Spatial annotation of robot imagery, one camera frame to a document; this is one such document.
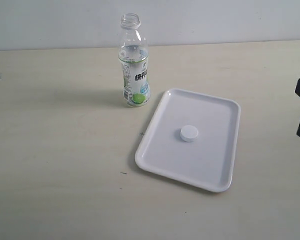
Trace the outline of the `white bottle cap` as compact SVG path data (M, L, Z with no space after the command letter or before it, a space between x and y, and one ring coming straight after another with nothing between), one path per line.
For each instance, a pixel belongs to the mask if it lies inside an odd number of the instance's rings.
M180 137L183 141L191 143L197 140L199 136L198 129L193 125L184 125L180 129Z

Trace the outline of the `clear plastic drink bottle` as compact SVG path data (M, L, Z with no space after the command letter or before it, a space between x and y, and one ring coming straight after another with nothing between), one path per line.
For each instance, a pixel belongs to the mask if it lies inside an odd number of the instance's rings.
M130 106L143 106L151 97L147 40L141 33L141 21L135 13L124 14L120 19L120 27L122 33L118 59L123 75L123 96Z

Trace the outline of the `white rectangular plastic tray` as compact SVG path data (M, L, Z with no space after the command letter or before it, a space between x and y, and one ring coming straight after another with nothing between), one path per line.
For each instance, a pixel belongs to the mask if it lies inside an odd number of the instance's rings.
M147 172L214 193L233 177L241 107L231 99L184 89L167 90L135 152ZM180 137L183 126L199 131L194 142Z

